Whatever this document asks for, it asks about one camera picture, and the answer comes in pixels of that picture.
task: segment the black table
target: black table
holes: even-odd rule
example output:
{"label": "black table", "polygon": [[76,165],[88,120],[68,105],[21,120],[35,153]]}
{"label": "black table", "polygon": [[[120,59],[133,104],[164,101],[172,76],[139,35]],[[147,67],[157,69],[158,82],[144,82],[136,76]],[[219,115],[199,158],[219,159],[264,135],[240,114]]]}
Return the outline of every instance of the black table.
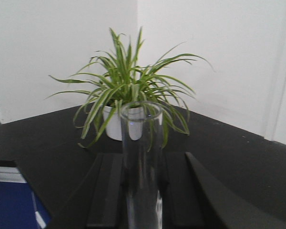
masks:
{"label": "black table", "polygon": [[[53,217],[59,215],[82,183],[98,153],[122,153],[121,142],[105,135],[88,150],[78,147],[78,142],[88,141],[82,141],[80,130],[73,127],[76,109],[0,126],[0,160],[16,161]],[[214,183],[219,182],[216,188],[222,193],[208,193],[211,197],[225,198],[226,202],[214,203],[219,215],[228,217],[225,208],[235,195],[237,200],[243,201],[235,210],[242,208],[244,219],[248,212],[245,208],[252,212],[250,207],[253,207],[259,223],[260,218],[265,217],[268,223],[273,220],[273,225],[281,223],[281,228],[286,228],[286,146],[196,113],[191,113],[189,128],[189,136],[171,132],[164,153],[191,152],[198,166],[208,171],[203,174],[202,170],[202,177],[210,176],[215,179]],[[259,228],[254,225],[256,220],[252,220],[251,228]],[[242,228],[241,218],[232,221]]]}

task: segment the spider plant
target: spider plant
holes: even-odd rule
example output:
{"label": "spider plant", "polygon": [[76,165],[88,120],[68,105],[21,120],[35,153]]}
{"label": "spider plant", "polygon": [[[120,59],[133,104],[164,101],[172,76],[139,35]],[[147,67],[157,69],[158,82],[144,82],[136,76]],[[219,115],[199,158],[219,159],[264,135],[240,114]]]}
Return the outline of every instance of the spider plant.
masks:
{"label": "spider plant", "polygon": [[[122,105],[135,101],[151,101],[159,103],[163,108],[163,146],[167,143],[169,128],[188,135],[189,129],[186,119],[169,101],[172,98],[178,106],[184,105],[188,116],[189,109],[181,95],[185,94],[194,98],[194,90],[184,82],[172,76],[160,74],[159,71],[175,62],[191,64],[197,59],[209,62],[203,57],[191,53],[182,53],[167,58],[167,54],[178,46],[176,45],[164,53],[154,64],[139,66],[137,61],[139,50],[143,44],[142,28],[139,30],[134,47],[131,41],[129,41],[127,47],[124,46],[121,41],[123,34],[117,34],[111,28],[110,34],[114,51],[98,51],[102,55],[93,56],[87,65],[82,67],[76,74],[71,75],[69,79],[62,80],[50,75],[51,78],[61,83],[88,83],[92,86],[90,91],[73,90],[55,93],[81,93],[87,96],[85,103],[79,107],[73,118],[75,124],[81,111],[87,113],[85,123],[83,126],[79,126],[79,128],[82,128],[82,139],[87,136],[91,125],[94,124],[96,137],[87,147],[90,147],[100,138],[109,120],[115,112],[119,112]],[[104,68],[104,74],[91,73],[88,70],[97,64]],[[89,79],[74,79],[80,76],[86,76]],[[112,107],[106,120],[102,119],[104,106]]]}

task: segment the plant pot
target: plant pot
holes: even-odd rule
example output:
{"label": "plant pot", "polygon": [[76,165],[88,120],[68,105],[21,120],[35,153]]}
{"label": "plant pot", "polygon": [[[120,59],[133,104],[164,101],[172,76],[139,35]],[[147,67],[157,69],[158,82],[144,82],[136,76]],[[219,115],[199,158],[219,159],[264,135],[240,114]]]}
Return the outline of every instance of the plant pot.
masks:
{"label": "plant pot", "polygon": [[[103,118],[106,120],[111,111],[110,106],[105,106],[103,110]],[[141,107],[129,109],[129,116],[132,118],[140,118],[142,116],[143,109]],[[129,124],[129,132],[132,140],[137,140],[142,135],[142,124],[132,123]],[[117,112],[113,114],[106,127],[106,134],[109,138],[122,141],[122,129],[121,129],[121,117]]]}

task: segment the glass tube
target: glass tube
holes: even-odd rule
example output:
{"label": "glass tube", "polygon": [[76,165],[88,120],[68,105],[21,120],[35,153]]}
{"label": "glass tube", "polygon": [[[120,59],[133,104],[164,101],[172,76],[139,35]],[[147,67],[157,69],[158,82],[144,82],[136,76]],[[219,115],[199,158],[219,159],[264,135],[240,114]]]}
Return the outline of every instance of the glass tube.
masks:
{"label": "glass tube", "polygon": [[161,229],[158,178],[163,144],[161,106],[133,102],[124,105],[120,115],[129,229]]}

